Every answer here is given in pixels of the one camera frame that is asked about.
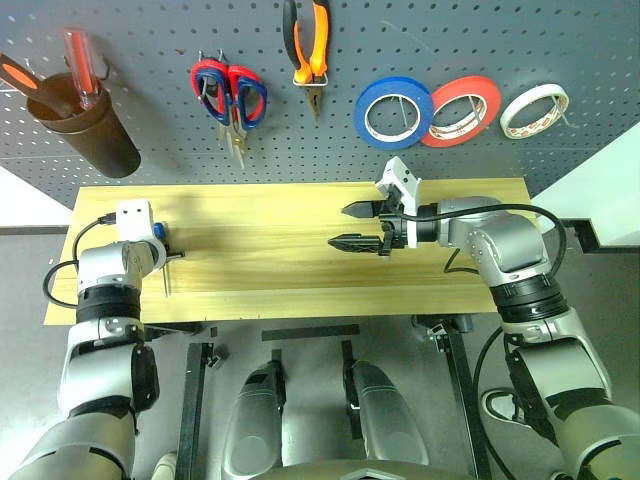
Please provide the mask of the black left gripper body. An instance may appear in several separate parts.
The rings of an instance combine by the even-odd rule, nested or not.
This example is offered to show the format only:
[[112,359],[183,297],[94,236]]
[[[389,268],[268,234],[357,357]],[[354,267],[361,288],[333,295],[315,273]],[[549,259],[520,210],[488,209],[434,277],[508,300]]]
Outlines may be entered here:
[[163,222],[153,223],[151,245],[155,261],[169,261],[172,258],[173,252],[168,241],[168,230]]

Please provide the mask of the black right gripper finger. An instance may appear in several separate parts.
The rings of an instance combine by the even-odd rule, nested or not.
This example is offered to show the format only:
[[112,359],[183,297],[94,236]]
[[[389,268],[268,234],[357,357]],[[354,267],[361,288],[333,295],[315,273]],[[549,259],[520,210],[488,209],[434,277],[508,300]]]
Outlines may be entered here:
[[368,236],[358,233],[341,234],[328,240],[328,244],[347,253],[381,254],[384,243],[378,236]]
[[355,201],[341,209],[341,213],[354,218],[376,218],[385,202],[382,200]]

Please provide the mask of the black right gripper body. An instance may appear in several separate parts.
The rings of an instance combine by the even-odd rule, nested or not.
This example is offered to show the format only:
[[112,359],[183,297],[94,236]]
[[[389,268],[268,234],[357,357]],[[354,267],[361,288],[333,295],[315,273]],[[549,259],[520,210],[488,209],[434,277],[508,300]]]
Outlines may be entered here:
[[382,200],[378,211],[383,237],[377,254],[390,256],[395,249],[403,249],[408,245],[407,221],[402,218],[404,205],[396,200]]

